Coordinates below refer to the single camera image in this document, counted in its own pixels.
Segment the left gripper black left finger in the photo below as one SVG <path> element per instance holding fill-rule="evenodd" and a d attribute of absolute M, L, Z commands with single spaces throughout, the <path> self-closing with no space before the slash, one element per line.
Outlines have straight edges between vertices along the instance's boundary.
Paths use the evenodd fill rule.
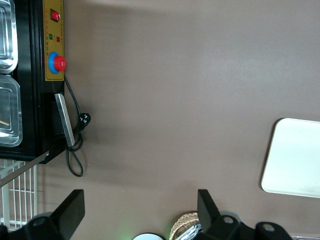
<path fill-rule="evenodd" d="M 22 228 L 7 232 L 7 239 L 69 240 L 84 216 L 84 191 L 75 189 L 53 212 L 37 215 Z"/>

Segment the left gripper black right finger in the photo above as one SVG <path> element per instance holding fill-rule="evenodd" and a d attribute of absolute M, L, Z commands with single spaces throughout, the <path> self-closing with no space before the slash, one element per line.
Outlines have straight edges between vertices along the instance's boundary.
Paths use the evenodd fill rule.
<path fill-rule="evenodd" d="M 210 193 L 199 189 L 197 214 L 202 231 L 198 240 L 291 240 L 292 237 L 280 225 L 259 222 L 251 228 L 230 214 L 221 214 Z"/>

